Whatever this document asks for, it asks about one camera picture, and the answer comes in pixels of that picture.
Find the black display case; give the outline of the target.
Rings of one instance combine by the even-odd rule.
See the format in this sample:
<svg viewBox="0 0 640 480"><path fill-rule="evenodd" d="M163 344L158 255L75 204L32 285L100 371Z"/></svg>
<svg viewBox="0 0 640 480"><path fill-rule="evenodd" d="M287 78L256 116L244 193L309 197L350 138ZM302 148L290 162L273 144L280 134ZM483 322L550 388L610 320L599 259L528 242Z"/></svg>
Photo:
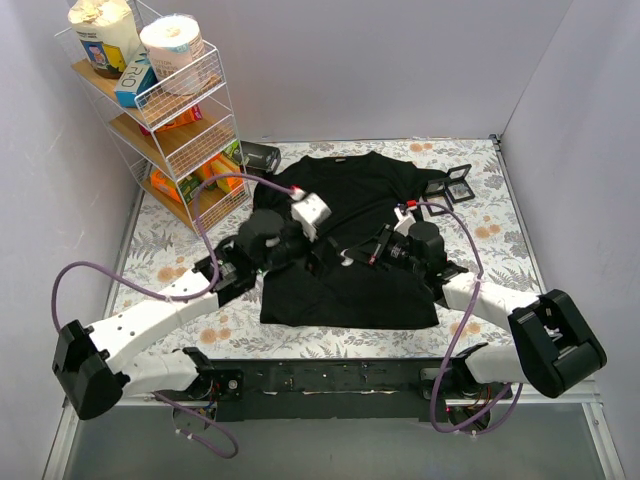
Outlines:
<svg viewBox="0 0 640 480"><path fill-rule="evenodd" d="M450 179L448 177L428 181L422 198L428 203L426 209L430 217L445 215L454 211L448 194L449 183Z"/></svg>
<svg viewBox="0 0 640 480"><path fill-rule="evenodd" d="M452 204L473 200L476 195L467 182L471 164L452 167L447 171L445 192Z"/></svg>

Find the black t-shirt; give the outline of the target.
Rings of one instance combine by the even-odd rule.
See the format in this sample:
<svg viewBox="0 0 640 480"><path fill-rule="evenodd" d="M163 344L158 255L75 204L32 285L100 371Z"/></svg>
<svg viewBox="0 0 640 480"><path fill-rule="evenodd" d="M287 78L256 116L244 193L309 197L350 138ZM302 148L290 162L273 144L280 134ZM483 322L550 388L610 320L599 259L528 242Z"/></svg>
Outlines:
<svg viewBox="0 0 640 480"><path fill-rule="evenodd" d="M355 262L323 265L327 237L349 249L397 222L394 208L419 199L444 172L422 169L375 151L344 158L305 156L268 180L317 194L331 215L319 227L311 255L265 275L260 321L292 327L417 330L435 327L432 294L412 273Z"/></svg>

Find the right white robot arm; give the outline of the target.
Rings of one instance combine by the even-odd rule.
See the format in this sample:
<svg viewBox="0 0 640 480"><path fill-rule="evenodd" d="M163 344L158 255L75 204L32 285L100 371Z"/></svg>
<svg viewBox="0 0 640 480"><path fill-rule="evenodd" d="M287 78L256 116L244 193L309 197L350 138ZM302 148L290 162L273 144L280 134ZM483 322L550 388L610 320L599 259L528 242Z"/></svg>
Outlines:
<svg viewBox="0 0 640 480"><path fill-rule="evenodd" d="M607 355L573 299L554 289L534 294L478 281L449 260L436 225L418 222L405 230L384 226L344 257L369 267L412 273L435 303L474 316L510 333L512 344L481 344L448 360L445 378L464 397L491 383L524 383L549 398L571 389L607 363Z"/></svg>

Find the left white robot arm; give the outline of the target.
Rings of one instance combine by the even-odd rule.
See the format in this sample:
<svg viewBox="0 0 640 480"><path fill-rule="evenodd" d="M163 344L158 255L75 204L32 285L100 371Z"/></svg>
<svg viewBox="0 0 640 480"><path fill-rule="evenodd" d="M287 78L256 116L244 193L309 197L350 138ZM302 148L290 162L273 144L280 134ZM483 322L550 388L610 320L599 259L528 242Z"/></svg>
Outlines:
<svg viewBox="0 0 640 480"><path fill-rule="evenodd" d="M326 205L308 201L294 203L289 217L259 209L164 290L88 326L77 320L58 325L52 371L75 413L91 420L125 397L156 391L205 398L216 375L199 349L156 358L144 350L251 290L258 274L305 258L330 214Z"/></svg>

